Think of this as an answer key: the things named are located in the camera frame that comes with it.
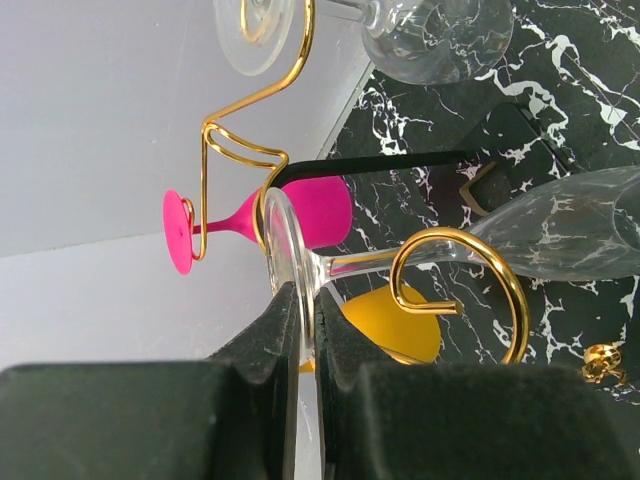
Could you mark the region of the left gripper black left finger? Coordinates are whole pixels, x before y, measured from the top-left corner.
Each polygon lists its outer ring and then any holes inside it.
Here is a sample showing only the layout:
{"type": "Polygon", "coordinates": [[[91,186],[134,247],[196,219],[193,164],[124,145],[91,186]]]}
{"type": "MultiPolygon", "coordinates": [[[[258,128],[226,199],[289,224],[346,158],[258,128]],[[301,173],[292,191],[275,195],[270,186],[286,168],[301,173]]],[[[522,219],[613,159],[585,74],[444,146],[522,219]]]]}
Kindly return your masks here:
{"type": "Polygon", "coordinates": [[[5,479],[290,479],[300,315],[283,285],[204,360],[1,374],[5,479]]]}

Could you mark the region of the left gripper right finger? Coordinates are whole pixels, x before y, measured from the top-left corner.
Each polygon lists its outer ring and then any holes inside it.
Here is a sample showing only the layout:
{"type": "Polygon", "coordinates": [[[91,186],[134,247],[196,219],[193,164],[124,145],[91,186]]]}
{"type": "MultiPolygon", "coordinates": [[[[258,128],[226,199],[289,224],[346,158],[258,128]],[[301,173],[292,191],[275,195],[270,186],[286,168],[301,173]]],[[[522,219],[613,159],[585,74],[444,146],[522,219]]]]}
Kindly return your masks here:
{"type": "Polygon", "coordinates": [[[326,479],[635,479],[604,401],[575,371],[404,365],[315,300],[326,479]]]}

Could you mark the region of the orange plastic wine glass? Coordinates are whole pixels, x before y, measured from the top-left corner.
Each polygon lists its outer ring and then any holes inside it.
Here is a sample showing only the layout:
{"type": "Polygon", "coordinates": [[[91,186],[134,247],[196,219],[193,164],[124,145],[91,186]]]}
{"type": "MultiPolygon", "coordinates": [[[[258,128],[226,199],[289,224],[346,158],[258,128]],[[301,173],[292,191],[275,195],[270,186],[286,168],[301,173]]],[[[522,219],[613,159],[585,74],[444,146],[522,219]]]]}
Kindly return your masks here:
{"type": "Polygon", "coordinates": [[[315,306],[323,315],[318,319],[323,341],[343,362],[351,354],[358,361],[388,355],[404,364],[431,363],[439,355],[437,318],[403,311],[388,286],[343,301],[328,284],[317,295],[315,306]]]}

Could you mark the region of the tall clear flute glass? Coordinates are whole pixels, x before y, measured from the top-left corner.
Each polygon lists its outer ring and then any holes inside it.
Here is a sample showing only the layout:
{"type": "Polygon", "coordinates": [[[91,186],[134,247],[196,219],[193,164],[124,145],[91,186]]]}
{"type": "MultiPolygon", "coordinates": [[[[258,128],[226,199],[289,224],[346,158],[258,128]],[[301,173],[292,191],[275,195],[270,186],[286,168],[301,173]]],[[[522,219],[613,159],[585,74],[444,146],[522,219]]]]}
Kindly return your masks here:
{"type": "Polygon", "coordinates": [[[435,227],[402,246],[322,257],[305,244],[280,189],[262,190],[270,280],[297,291],[301,355],[315,366],[326,479],[633,479],[598,394],[575,370],[527,364],[529,308],[513,271],[479,238],[435,227]],[[415,301],[406,266],[473,259],[490,267],[511,310],[509,348],[497,364],[398,361],[343,316],[325,287],[386,270],[389,296],[409,315],[461,312],[457,302],[415,301]]]}

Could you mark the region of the clear wine glass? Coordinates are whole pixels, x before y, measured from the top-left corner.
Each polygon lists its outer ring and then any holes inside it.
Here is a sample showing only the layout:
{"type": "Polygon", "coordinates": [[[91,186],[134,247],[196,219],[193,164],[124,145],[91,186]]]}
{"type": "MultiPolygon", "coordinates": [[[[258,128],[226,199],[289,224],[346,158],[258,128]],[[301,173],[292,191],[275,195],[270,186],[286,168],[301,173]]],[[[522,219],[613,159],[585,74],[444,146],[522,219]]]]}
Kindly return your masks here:
{"type": "MultiPolygon", "coordinates": [[[[216,1],[215,26],[231,65],[246,76],[266,71],[288,37],[294,1],[216,1]]],[[[364,49],[388,77],[445,85],[486,74],[511,41],[508,1],[319,1],[317,8],[361,26],[364,49]]]]}

